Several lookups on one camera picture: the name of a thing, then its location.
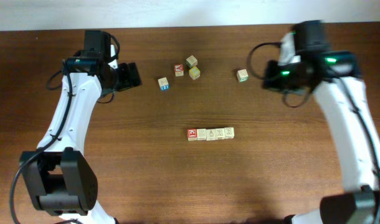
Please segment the green B wooden block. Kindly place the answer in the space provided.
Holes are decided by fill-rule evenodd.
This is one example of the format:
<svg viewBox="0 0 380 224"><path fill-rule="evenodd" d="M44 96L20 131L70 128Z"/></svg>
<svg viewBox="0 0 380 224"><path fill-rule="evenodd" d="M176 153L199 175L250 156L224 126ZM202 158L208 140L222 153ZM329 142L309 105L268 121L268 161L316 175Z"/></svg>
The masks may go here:
<svg viewBox="0 0 380 224"><path fill-rule="evenodd" d="M226 138L225 129L224 128L216 128L215 132L216 132L216 139L217 140L223 140L223 139Z"/></svg>

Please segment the yellow top wooden block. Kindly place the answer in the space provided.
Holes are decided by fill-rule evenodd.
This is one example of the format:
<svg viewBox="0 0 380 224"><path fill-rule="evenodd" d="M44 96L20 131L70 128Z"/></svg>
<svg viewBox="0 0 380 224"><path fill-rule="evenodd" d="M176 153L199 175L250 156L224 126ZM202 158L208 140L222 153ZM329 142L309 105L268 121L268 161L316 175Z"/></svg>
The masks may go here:
<svg viewBox="0 0 380 224"><path fill-rule="evenodd" d="M189 76L193 79L196 80L200 77L201 72L197 67L193 67L189 69Z"/></svg>

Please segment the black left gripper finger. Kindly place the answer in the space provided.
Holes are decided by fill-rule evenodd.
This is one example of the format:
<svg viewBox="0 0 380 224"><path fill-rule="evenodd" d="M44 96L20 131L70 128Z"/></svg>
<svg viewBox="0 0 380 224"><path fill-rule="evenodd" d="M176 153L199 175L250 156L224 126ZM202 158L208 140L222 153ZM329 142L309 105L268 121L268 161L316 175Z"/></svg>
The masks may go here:
<svg viewBox="0 0 380 224"><path fill-rule="evenodd" d="M138 68L136 66L136 63L129 63L128 64L128 71L130 73L130 82L132 87L137 87L142 85L142 81L140 78L140 74L138 71Z"/></svg>
<svg viewBox="0 0 380 224"><path fill-rule="evenodd" d="M123 91L127 90L131 87L131 80L130 80L130 71L128 68L128 65L126 63L121 63L118 65L118 84L117 84L117 90Z"/></svg>

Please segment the blue D wooden block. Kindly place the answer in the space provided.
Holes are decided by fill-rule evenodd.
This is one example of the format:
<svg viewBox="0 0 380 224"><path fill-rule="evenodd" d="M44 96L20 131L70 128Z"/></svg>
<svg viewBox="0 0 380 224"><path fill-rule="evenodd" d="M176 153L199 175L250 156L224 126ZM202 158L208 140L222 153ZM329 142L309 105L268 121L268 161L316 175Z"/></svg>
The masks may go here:
<svg viewBox="0 0 380 224"><path fill-rule="evenodd" d="M197 140L198 141L205 141L207 139L206 129L196 129L196 131L197 131Z"/></svg>

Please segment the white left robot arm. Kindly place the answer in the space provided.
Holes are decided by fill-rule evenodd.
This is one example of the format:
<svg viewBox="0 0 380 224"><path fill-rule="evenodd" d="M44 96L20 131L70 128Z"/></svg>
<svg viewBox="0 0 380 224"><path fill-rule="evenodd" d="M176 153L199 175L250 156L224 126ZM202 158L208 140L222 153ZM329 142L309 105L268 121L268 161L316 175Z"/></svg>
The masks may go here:
<svg viewBox="0 0 380 224"><path fill-rule="evenodd" d="M36 210L63 223L117 223L97 200L98 180L84 156L85 138L100 98L141 85L135 63L118 63L120 45L102 30L85 31L84 47L62 62L61 95L54 116L35 151L24 151L13 178L9 206L14 222L14 191L24 179Z"/></svg>

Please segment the red E wooden block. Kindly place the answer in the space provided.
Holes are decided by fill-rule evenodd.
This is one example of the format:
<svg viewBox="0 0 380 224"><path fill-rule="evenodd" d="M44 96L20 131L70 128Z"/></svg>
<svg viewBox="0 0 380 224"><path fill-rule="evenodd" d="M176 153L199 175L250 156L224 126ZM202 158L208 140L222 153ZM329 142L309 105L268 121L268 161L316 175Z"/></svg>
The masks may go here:
<svg viewBox="0 0 380 224"><path fill-rule="evenodd" d="M197 141L197 129L188 129L188 141Z"/></svg>

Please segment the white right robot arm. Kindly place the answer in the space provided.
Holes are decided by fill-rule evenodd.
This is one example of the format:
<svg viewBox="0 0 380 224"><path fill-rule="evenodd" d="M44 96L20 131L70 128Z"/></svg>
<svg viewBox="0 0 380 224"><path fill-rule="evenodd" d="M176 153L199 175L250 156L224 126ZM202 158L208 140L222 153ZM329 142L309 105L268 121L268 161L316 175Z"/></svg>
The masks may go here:
<svg viewBox="0 0 380 224"><path fill-rule="evenodd" d="M331 50L320 21L294 25L279 46L280 58L268 63L262 86L314 97L335 142L344 188L285 223L380 223L380 138L356 56Z"/></svg>

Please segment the bird picture wooden block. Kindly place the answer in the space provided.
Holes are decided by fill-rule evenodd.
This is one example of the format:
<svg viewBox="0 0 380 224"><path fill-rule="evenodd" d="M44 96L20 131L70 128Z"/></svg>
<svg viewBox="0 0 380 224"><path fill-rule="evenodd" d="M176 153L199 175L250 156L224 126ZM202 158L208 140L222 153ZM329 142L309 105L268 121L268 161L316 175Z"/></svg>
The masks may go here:
<svg viewBox="0 0 380 224"><path fill-rule="evenodd" d="M225 132L225 138L226 139L233 139L235 136L234 128L233 127L226 127L224 128Z"/></svg>

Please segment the green V wooden block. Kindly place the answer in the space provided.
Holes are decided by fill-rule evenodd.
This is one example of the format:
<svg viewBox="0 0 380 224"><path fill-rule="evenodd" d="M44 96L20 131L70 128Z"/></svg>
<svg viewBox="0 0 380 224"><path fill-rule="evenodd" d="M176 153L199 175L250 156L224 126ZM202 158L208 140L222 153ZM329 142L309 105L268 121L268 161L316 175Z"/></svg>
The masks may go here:
<svg viewBox="0 0 380 224"><path fill-rule="evenodd" d="M237 79L239 82L244 82L244 81L248 80L248 78L249 78L249 75L248 75L246 69L238 70L236 76L237 76Z"/></svg>

